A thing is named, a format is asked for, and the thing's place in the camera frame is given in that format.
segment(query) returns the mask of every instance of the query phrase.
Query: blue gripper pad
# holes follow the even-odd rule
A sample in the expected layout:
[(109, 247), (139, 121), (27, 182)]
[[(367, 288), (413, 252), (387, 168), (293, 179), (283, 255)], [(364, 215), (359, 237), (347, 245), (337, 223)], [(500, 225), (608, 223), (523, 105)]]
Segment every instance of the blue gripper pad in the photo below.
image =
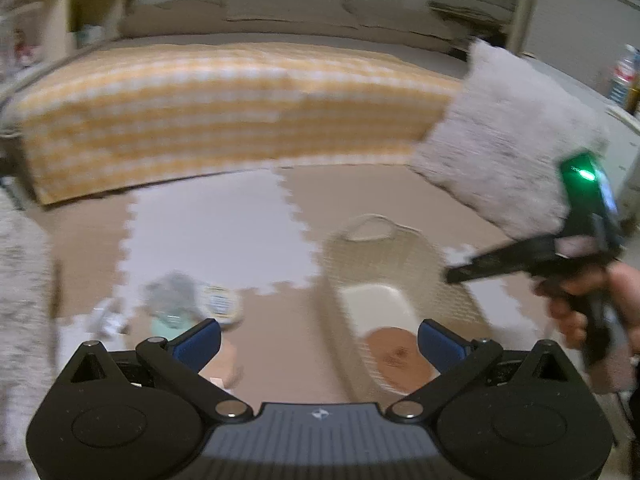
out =
[(433, 319), (425, 319), (418, 329), (418, 348), (422, 356), (441, 374), (462, 361), (469, 352), (469, 342), (444, 328)]
[(172, 356), (199, 372), (220, 351), (222, 331), (215, 319), (206, 319), (169, 343)]

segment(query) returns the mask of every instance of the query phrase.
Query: beige foam tile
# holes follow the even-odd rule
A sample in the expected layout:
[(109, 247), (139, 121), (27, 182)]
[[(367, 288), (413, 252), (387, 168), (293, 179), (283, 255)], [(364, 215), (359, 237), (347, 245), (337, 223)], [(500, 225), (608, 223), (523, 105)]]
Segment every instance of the beige foam tile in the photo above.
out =
[(128, 330), (125, 336), (127, 348), (135, 348), (138, 343), (144, 341), (151, 333), (152, 317), (146, 312), (146, 308), (137, 308), (133, 317), (129, 319)]
[(277, 284), (276, 293), (242, 292), (244, 321), (224, 333), (236, 348), (242, 380), (236, 396), (262, 402), (348, 402), (313, 306), (313, 289)]
[(200, 370), (207, 381), (219, 379), (227, 390), (235, 388), (242, 375), (242, 366), (238, 362), (238, 350), (227, 337), (222, 336), (222, 345), (216, 356)]
[(37, 213), (60, 267), (57, 317), (88, 314), (112, 295), (122, 279), (118, 262), (124, 256), (120, 242), (127, 237), (131, 198), (114, 194), (67, 203)]
[[(296, 219), (308, 226), (309, 241), (325, 238), (357, 216), (376, 213), (418, 229), (439, 246), (465, 244), (486, 250), (510, 239), (447, 192), (405, 166), (310, 166), (279, 170), (288, 200), (300, 208)], [(529, 290), (524, 275), (506, 278), (521, 313), (542, 330), (543, 303)]]

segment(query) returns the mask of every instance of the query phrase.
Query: green light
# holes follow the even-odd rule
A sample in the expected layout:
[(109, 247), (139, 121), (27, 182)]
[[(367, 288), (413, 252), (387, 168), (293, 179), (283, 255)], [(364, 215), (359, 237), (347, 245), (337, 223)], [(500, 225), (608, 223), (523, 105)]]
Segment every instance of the green light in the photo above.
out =
[(594, 180), (596, 180), (596, 176), (591, 173), (591, 171), (587, 171), (587, 170), (578, 170), (578, 174), (584, 179), (584, 180), (590, 180), (591, 182), (593, 182)]

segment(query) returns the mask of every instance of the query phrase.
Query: sofa cushion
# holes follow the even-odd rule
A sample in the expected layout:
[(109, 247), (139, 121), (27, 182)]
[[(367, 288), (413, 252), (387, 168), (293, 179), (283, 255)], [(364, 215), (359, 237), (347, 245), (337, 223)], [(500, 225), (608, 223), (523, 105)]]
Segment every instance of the sofa cushion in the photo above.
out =
[(226, 18), (323, 23), (358, 27), (358, 21), (342, 7), (342, 0), (224, 0)]
[(448, 52), (451, 48), (451, 43), (448, 40), (415, 32), (381, 27), (360, 27), (357, 32), (358, 40), (372, 41), (373, 43), (400, 44), (435, 52)]
[(120, 33), (125, 38), (233, 31), (225, 20), (222, 0), (171, 0), (140, 5), (120, 22)]
[(233, 32), (261, 32), (265, 34), (303, 34), (332, 38), (360, 39), (362, 28), (344, 27), (331, 23), (283, 22), (281, 20), (238, 20), (227, 22)]
[(353, 14), (363, 27), (388, 28), (452, 40), (447, 25), (439, 16), (428, 10), (405, 9), (369, 0), (344, 0), (344, 8)]

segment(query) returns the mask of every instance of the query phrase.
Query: pillow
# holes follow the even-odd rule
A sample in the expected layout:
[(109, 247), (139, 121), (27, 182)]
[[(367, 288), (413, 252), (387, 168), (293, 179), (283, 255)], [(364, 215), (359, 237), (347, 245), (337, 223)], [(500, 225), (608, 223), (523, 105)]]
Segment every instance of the pillow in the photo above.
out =
[(452, 40), (451, 32), (444, 22), (428, 10), (411, 10), (368, 0), (344, 0), (344, 8), (363, 27), (388, 28)]
[(358, 22), (342, 8), (342, 0), (224, 0), (226, 18), (323, 23), (357, 28)]
[(597, 113), (506, 50), (478, 41), (445, 119), (418, 146), (412, 168), (509, 236), (559, 229), (566, 214), (556, 162), (601, 153)]
[(125, 38), (231, 32), (222, 0), (171, 0), (137, 6), (120, 22)]

